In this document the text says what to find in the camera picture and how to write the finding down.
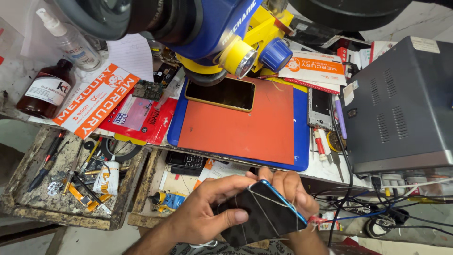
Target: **blue phone frame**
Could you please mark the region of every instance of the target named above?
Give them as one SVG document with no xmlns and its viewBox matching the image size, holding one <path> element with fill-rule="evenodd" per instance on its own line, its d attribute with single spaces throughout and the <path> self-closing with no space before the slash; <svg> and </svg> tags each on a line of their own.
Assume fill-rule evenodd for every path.
<svg viewBox="0 0 453 255">
<path fill-rule="evenodd" d="M 259 180 L 257 183 L 255 184 L 252 184 L 251 188 L 258 184 L 258 183 L 263 183 L 264 185 L 268 186 L 270 188 L 270 190 L 275 194 L 277 195 L 277 197 L 285 204 L 288 206 L 289 209 L 291 209 L 291 211 L 293 211 L 293 213 L 303 222 L 305 223 L 306 226 L 308 226 L 308 223 L 307 223 L 307 220 L 305 219 L 305 217 L 303 217 L 298 211 L 296 211 L 296 209 L 294 207 L 292 207 L 292 205 L 288 202 L 288 200 L 286 200 L 286 198 L 284 198 L 280 192 L 278 192 L 278 190 L 276 190 L 274 188 L 274 186 L 272 186 L 272 184 L 270 182 L 268 182 L 267 180 Z"/>
</svg>

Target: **white spray nozzle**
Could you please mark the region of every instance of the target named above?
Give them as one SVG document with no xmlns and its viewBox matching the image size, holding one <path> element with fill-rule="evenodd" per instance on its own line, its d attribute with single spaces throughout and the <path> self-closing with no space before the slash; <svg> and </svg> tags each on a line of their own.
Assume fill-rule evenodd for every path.
<svg viewBox="0 0 453 255">
<path fill-rule="evenodd" d="M 55 17 L 52 17 L 44 8 L 36 11 L 36 14 L 43 20 L 44 27 L 54 36 L 62 36 L 67 32 L 66 27 Z"/>
</svg>

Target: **ventilation slots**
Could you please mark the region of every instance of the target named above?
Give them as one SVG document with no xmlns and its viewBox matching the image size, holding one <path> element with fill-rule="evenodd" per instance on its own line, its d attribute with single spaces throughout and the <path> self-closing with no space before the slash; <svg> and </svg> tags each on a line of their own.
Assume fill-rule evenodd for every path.
<svg viewBox="0 0 453 255">
<path fill-rule="evenodd" d="M 392 73 L 390 72 L 390 69 L 387 69 L 384 72 L 384 80 L 386 81 L 387 85 L 387 93 L 389 94 L 389 97 L 393 97 L 396 95 L 396 86 L 395 82 L 393 81 Z"/>
<path fill-rule="evenodd" d="M 386 124 L 386 118 L 384 117 L 384 114 L 381 113 L 376 116 L 377 117 L 377 125 L 379 127 L 379 133 L 381 134 L 381 141 L 388 142 L 390 141 L 390 135 L 387 130 L 387 124 Z"/>
<path fill-rule="evenodd" d="M 393 108 L 392 111 L 393 118 L 395 120 L 396 130 L 398 131 L 398 137 L 400 139 L 407 137 L 408 136 L 407 125 L 406 121 L 404 120 L 403 110 L 401 109 L 401 106 Z"/>
<path fill-rule="evenodd" d="M 377 83 L 375 79 L 370 81 L 370 88 L 371 88 L 371 99 L 373 100 L 373 104 L 377 105 L 381 102 L 379 98 L 379 92 L 377 91 Z"/>
</svg>

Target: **circuit board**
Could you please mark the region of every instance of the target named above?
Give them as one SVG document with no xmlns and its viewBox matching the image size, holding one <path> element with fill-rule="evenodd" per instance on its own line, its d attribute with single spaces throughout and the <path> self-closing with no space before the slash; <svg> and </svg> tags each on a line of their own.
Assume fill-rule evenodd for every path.
<svg viewBox="0 0 453 255">
<path fill-rule="evenodd" d="M 162 90 L 163 86 L 161 83 L 140 80 L 135 85 L 132 96 L 159 101 L 160 97 L 162 96 Z"/>
</svg>

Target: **bottle label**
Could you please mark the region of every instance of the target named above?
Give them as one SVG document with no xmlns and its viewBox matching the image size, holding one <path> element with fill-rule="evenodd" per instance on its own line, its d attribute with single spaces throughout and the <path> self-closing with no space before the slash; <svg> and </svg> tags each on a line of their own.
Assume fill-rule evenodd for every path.
<svg viewBox="0 0 453 255">
<path fill-rule="evenodd" d="M 87 69 L 94 68 L 100 61 L 90 48 L 86 49 L 81 45 L 65 50 L 65 53 L 79 66 Z"/>
<path fill-rule="evenodd" d="M 59 106 L 71 85 L 57 77 L 41 77 L 33 81 L 25 96 L 41 99 Z"/>
</svg>

